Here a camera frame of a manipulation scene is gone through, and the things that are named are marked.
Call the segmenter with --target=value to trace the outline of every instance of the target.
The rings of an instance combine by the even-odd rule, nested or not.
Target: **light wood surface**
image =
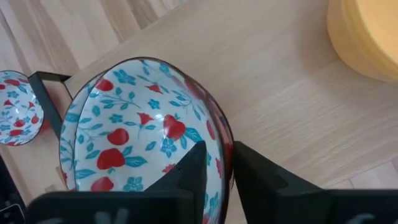
[[[115,63],[158,57],[214,95],[237,140],[294,174],[320,187],[398,188],[398,86],[337,57],[327,0],[196,0],[168,14],[185,1],[114,2],[0,1],[0,66],[73,74],[75,95]],[[26,201],[58,189],[51,135],[1,149]],[[227,223],[245,223],[236,189]]]

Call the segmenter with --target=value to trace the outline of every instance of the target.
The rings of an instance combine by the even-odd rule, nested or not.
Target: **floral bowl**
[[[203,94],[189,77],[159,59],[134,58],[108,70],[77,118],[77,190],[143,191],[205,141],[203,216],[217,221],[228,197],[224,144]]]
[[[77,93],[65,113],[60,136],[59,156],[63,180],[69,190],[76,189],[73,152],[75,150],[78,118],[80,117],[88,95],[93,89],[95,83],[103,74],[104,73],[100,73],[95,76]]]
[[[0,144],[20,146],[36,137],[44,112],[25,75],[0,72],[0,103]]]

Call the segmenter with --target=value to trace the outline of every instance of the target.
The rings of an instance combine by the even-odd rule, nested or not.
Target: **yellow object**
[[[398,82],[398,0],[330,0],[328,31],[350,67]]]

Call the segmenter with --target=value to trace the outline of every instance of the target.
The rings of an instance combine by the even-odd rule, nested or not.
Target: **white bowl with red flowers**
[[[220,135],[202,93],[180,70],[155,58],[109,69],[90,91],[73,145],[79,191],[143,191],[205,141],[204,219],[216,222],[226,195]]]
[[[0,72],[0,103],[0,144],[20,146],[36,137],[44,112],[24,74]]]

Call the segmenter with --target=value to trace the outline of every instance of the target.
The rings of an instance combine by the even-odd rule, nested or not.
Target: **wooden floor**
[[[188,1],[0,0],[0,70],[17,70],[26,75],[37,70],[73,75],[125,40],[140,36],[143,29]],[[50,93],[55,92],[52,96],[57,102],[70,101],[66,92],[60,93],[52,85]],[[63,114],[67,103],[58,105]],[[0,153],[25,202],[44,192],[64,189],[55,168],[59,166],[58,141],[51,130],[42,132],[26,146],[1,146]],[[398,188],[398,158],[377,163],[365,172],[343,175],[342,182],[321,187]],[[236,188],[231,198],[237,203],[231,203],[229,214],[234,215],[228,217],[227,223],[244,223]]]

